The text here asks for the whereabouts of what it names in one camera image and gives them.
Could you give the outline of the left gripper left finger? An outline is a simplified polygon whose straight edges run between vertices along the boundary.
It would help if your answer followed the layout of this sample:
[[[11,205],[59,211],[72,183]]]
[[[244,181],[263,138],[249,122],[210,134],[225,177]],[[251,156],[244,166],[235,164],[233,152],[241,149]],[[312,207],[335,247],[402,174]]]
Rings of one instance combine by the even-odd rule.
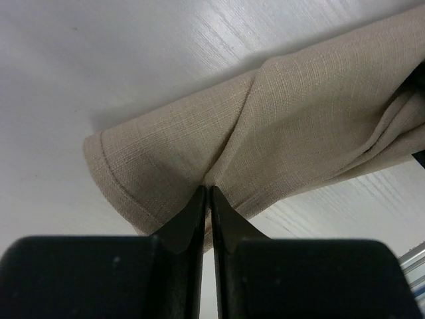
[[[2,318],[198,318],[207,191],[154,234],[33,236],[1,257]]]

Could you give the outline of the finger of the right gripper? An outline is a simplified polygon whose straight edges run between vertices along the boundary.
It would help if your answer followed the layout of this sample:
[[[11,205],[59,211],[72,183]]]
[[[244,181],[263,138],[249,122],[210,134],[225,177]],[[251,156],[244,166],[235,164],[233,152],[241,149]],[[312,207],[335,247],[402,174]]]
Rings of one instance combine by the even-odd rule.
[[[422,61],[405,79],[398,89],[399,92],[419,92],[425,91],[425,62]]]

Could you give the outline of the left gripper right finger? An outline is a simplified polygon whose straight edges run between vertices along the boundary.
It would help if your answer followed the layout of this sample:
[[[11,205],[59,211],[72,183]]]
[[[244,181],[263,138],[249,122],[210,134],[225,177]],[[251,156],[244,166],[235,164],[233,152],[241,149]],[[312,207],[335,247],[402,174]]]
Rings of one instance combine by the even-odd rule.
[[[363,239],[271,239],[210,192],[220,318],[421,318],[397,258]]]

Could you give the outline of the beige cloth napkin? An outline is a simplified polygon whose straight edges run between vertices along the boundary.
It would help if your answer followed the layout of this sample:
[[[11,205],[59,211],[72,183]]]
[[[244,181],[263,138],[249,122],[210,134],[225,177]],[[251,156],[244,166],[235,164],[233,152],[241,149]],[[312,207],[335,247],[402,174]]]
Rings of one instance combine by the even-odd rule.
[[[424,7],[371,23],[84,140],[91,176],[141,234],[217,186],[245,218],[424,149]]]

